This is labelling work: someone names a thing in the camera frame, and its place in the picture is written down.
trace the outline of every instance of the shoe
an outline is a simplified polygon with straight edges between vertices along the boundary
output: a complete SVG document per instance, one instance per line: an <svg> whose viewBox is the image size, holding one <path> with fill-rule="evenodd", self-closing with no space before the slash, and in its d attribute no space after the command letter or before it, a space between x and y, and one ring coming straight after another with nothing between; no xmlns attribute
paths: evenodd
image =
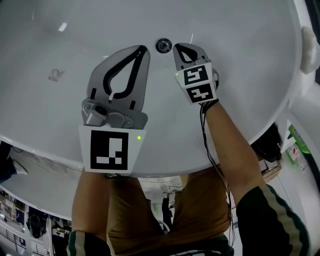
<svg viewBox="0 0 320 256"><path fill-rule="evenodd" d="M15 168L16 174L28 175L29 172L24 168L18 161L13 160L13 166Z"/></svg>

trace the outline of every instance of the white round table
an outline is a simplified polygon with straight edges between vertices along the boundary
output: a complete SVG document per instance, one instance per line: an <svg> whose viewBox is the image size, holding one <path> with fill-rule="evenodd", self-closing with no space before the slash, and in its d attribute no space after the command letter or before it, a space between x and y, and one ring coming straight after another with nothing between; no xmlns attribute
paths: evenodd
<svg viewBox="0 0 320 256"><path fill-rule="evenodd" d="M0 140L77 167L83 165L78 126L91 72L118 50L145 45L151 54L137 177L210 165L200 109L175 81L173 52L156 51L158 39L206 51L220 75L220 102L250 143L287 103L301 61L291 0L3 0L0 10ZM126 84L128 74L124 69L112 87Z"/></svg>

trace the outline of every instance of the black-and-white square marker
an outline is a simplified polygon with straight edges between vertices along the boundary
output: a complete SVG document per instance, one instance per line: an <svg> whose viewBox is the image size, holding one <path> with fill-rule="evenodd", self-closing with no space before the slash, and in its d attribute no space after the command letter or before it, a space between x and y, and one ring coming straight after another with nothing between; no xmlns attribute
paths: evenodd
<svg viewBox="0 0 320 256"><path fill-rule="evenodd" d="M128 169L129 134L116 131L91 131L90 167L101 170Z"/></svg>
<svg viewBox="0 0 320 256"><path fill-rule="evenodd" d="M192 103L197 103L205 100L213 99L210 83L205 83L199 86L186 89Z"/></svg>
<svg viewBox="0 0 320 256"><path fill-rule="evenodd" d="M208 80L205 65L193 67L183 71L184 84L186 86Z"/></svg>

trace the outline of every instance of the khaki shorts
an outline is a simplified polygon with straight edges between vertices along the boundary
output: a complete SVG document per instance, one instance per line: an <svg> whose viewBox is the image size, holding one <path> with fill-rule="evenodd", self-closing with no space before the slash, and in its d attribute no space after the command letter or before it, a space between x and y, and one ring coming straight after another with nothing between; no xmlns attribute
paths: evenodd
<svg viewBox="0 0 320 256"><path fill-rule="evenodd" d="M138 179L111 181L107 234L117 256L189 244L224 234L231 221L223 180L213 168L191 177L182 192L176 194L172 229L166 235Z"/></svg>

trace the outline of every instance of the white table surface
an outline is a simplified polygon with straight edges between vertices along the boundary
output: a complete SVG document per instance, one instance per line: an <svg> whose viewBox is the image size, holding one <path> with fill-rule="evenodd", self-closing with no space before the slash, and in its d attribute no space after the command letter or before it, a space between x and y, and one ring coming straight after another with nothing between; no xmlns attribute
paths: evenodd
<svg viewBox="0 0 320 256"><path fill-rule="evenodd" d="M142 110L147 135L134 167L139 177L210 165L199 107L175 81L173 53L156 51L159 38L173 44L192 39L205 49L220 74L218 97L250 143L287 103L301 61L291 0L3 0L0 9L7 24L0 27L0 140L77 167L90 74L120 49L143 44L151 53ZM48 79L52 69L65 71L58 82ZM127 74L114 84L120 88Z"/></svg>

